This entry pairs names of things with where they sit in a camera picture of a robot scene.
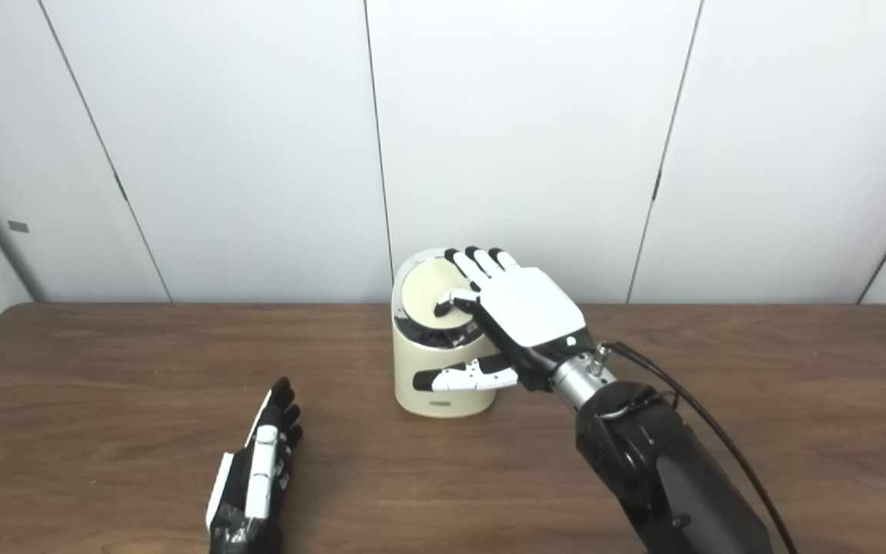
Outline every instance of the robotic arm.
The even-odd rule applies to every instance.
[[[605,368],[608,354],[626,347],[595,345],[583,313],[548,275],[500,249],[451,249],[446,257],[471,290],[444,295],[436,315],[471,313],[500,354],[418,372],[415,389],[520,382],[554,392],[576,414],[577,450],[650,554],[772,554],[766,527],[665,394]]]

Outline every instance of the white finger segment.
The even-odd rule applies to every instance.
[[[501,266],[498,265],[498,262],[495,262],[486,250],[477,249],[474,251],[474,261],[481,266],[481,269],[488,274],[488,277],[495,277],[495,274],[500,273]]]
[[[460,268],[461,272],[467,276],[468,280],[471,283],[477,284],[478,287],[481,286],[482,283],[488,281],[488,275],[486,275],[481,267],[478,266],[477,262],[470,259],[463,252],[457,252],[453,255],[453,263],[457,264],[457,267]]]
[[[245,498],[246,518],[268,518],[271,481],[275,477],[277,441],[278,429],[274,425],[263,425],[255,432],[255,449],[252,450],[252,466]]]
[[[514,369],[507,368],[493,374],[483,374],[473,365],[468,365],[466,369],[443,369],[440,375],[433,379],[433,392],[503,389],[517,384],[518,374]]]
[[[518,263],[515,262],[515,259],[509,255],[507,252],[499,252],[497,256],[498,263],[501,264],[501,267],[505,269],[505,271],[519,267]]]

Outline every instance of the black robotic arm segment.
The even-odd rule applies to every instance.
[[[577,414],[576,433],[650,554],[772,554],[748,501],[649,385],[602,387]]]

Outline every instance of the container lid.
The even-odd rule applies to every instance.
[[[447,315],[437,318],[433,308],[437,299],[454,289],[470,290],[471,283],[460,273],[457,266],[447,259],[435,257],[418,264],[401,284],[401,307],[405,313],[428,329],[456,329],[471,322],[470,313],[451,309]]]
[[[445,249],[423,250],[401,264],[391,292],[391,316],[401,334],[415,344],[440,350],[460,348],[481,338],[483,330],[460,309],[437,318],[436,301],[454,289],[471,288]]]

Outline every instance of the wooden table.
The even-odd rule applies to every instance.
[[[724,423],[799,550],[886,553],[886,306],[585,312],[595,337],[640,349]],[[555,397],[510,389],[448,421],[398,407],[388,322],[383,305],[10,309],[0,552],[207,552],[219,456],[280,375],[306,430],[289,554],[643,552]]]

